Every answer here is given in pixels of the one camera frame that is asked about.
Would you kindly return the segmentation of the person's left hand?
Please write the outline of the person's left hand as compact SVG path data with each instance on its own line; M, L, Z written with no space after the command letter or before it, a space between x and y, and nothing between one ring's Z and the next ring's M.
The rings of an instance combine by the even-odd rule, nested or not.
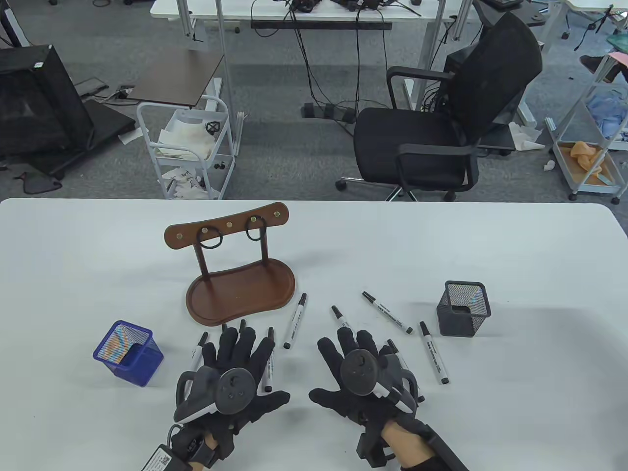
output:
M273 339L263 337L254 347L256 332L252 327L238 331L227 327L222 331L218 347L206 343L202 348L204 365L224 373L232 368L247 370L255 381L256 393L264 376L265 366L273 353ZM211 464L226 460L234 450L234 436L240 433L249 422L256 422L265 414L271 413L288 404L291 395L286 391L273 391L266 395L255 394L253 399L240 412L224 415L220 412L205 415L198 420L206 435L211 435L208 447L214 451Z

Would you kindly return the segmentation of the person's right hand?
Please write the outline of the person's right hand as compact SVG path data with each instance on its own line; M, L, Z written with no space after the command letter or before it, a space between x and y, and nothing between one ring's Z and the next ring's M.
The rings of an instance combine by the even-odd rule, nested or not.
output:
M360 330L354 335L350 328L341 327L337 330L337 338L343 351L342 354L337 351L334 343L327 337L319 339L317 346L340 389L338 391L328 391L321 388L311 390L308 397L312 402L336 411L341 417L348 418L350 421L363 426L369 446L378 444L383 440L381 433L388 422L395 422L402 429L415 435L423 435L425 425L417 420L415 415L402 412L386 398L378 398L374 394L356 395L344 386L341 379L341 364L350 352L361 348L379 359L384 354L391 354L391 349L384 346L381 350L377 350L370 332L365 330Z

